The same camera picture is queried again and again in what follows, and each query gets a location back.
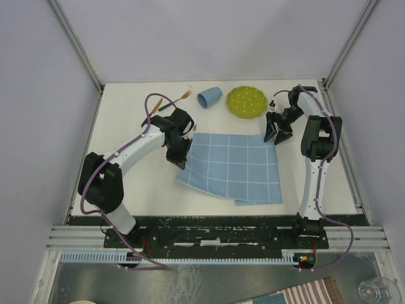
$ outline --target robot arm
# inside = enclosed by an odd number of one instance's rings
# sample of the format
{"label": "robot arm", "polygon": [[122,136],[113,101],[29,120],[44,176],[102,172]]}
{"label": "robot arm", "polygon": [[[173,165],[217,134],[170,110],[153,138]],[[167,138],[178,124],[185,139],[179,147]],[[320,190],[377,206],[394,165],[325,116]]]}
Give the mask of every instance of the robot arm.
{"label": "robot arm", "polygon": [[[315,97],[318,91],[314,87],[304,87]],[[339,144],[340,132],[342,129],[342,119],[332,116],[328,111],[322,108],[309,94],[304,92],[299,86],[294,87],[288,94],[290,107],[284,109],[282,113],[275,112],[275,104],[272,101],[271,112],[266,114],[267,125],[265,142],[273,136],[276,136],[275,144],[279,144],[292,137],[291,124],[299,117],[305,115],[307,124],[301,141],[301,154],[305,156],[306,176],[304,195],[298,212],[300,221],[300,231],[317,235],[316,231],[323,228],[318,225],[321,221],[321,215],[315,206],[315,198],[318,197],[320,210],[322,208],[322,196],[325,185],[325,177],[330,161],[337,154],[337,149],[327,161],[322,160],[333,151],[332,128],[324,113],[332,120],[337,134],[337,144]],[[319,179],[319,173],[322,170],[322,177]]]}
{"label": "robot arm", "polygon": [[[146,122],[142,124],[142,131],[146,128],[145,124]],[[92,181],[85,199],[98,207],[120,232],[128,234],[134,228],[136,221],[122,203],[124,197],[123,177],[143,157],[162,146],[168,148],[166,159],[183,170],[192,142],[192,139],[188,138],[188,133],[193,129],[193,126],[194,122],[190,115],[179,108],[169,117],[153,116],[148,132],[103,167]],[[96,168],[135,137],[103,155],[92,152],[85,157],[78,185],[80,195],[83,194],[84,187]]]}

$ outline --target white wall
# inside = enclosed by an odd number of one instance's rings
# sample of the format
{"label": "white wall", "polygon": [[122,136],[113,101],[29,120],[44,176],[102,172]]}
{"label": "white wall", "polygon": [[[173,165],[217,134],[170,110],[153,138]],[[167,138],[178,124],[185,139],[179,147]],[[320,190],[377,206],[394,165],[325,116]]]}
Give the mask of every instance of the white wall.
{"label": "white wall", "polygon": [[405,279],[405,1],[384,0],[332,87],[375,224]]}
{"label": "white wall", "polygon": [[0,2],[0,298],[28,303],[97,92],[44,0]]}
{"label": "white wall", "polygon": [[103,83],[326,77],[366,0],[59,0]]}

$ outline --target gray floor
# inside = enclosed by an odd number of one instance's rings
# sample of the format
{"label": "gray floor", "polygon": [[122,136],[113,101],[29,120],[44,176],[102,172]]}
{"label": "gray floor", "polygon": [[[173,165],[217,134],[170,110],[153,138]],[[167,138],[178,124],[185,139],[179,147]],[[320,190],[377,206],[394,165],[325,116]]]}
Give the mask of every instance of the gray floor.
{"label": "gray floor", "polygon": [[[319,253],[317,266],[338,255]],[[283,266],[177,265],[163,271],[124,271],[114,265],[60,263],[49,303],[231,304],[305,282],[332,277],[348,304],[364,303],[361,281],[378,276],[374,254],[351,253],[341,264],[315,273]]]}

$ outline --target light blue towel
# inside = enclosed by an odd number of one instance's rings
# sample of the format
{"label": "light blue towel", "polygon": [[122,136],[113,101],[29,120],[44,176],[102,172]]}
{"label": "light blue towel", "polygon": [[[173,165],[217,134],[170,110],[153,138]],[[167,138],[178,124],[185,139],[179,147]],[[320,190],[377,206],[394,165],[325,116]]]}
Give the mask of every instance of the light blue towel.
{"label": "light blue towel", "polygon": [[282,203],[274,143],[261,135],[194,133],[177,180],[236,205]]}

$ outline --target green plate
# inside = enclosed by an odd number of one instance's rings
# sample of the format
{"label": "green plate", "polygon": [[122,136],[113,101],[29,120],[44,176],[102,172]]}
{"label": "green plate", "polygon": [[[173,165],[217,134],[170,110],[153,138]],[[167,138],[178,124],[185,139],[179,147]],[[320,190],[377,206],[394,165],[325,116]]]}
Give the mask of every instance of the green plate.
{"label": "green plate", "polygon": [[260,116],[267,109],[265,94],[255,87],[236,87],[227,98],[229,110],[240,118]]}

